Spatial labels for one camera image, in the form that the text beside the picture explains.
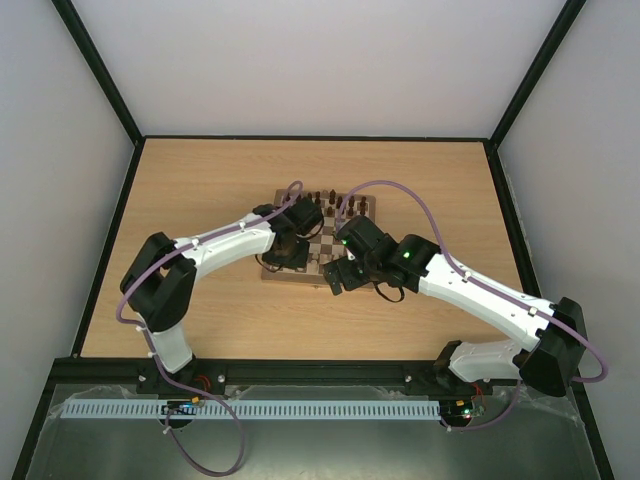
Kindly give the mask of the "white piece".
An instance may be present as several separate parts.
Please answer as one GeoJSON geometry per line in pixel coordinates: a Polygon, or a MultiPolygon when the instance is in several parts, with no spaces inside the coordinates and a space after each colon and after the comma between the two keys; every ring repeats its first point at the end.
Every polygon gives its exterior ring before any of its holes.
{"type": "Polygon", "coordinates": [[[307,272],[311,274],[316,274],[318,271],[318,263],[315,260],[312,260],[308,264],[307,272]]]}

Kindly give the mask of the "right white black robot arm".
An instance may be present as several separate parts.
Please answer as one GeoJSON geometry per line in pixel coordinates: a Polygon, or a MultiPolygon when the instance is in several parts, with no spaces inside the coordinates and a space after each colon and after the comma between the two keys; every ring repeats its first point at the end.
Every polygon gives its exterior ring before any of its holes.
{"type": "Polygon", "coordinates": [[[565,395],[586,350],[581,306],[567,297],[553,303],[513,290],[446,256],[441,247],[409,234],[400,242],[358,216],[337,233],[346,253],[326,264],[335,295],[386,284],[437,298],[506,335],[481,344],[452,341],[437,361],[436,379],[455,392],[478,380],[521,380],[539,392],[565,395]]]}

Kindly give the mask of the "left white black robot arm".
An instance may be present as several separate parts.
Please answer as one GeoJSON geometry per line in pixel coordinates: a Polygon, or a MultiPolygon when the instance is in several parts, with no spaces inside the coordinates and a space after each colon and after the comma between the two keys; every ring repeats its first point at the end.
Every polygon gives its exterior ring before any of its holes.
{"type": "Polygon", "coordinates": [[[171,239],[158,232],[147,238],[120,283],[125,305],[138,315],[136,326],[149,334],[151,351],[168,373],[185,368],[194,354],[182,320],[195,284],[203,277],[245,257],[263,264],[295,269],[305,265],[307,235],[323,226],[321,207],[302,197],[287,206],[264,204],[236,222],[194,237],[171,239]]]}

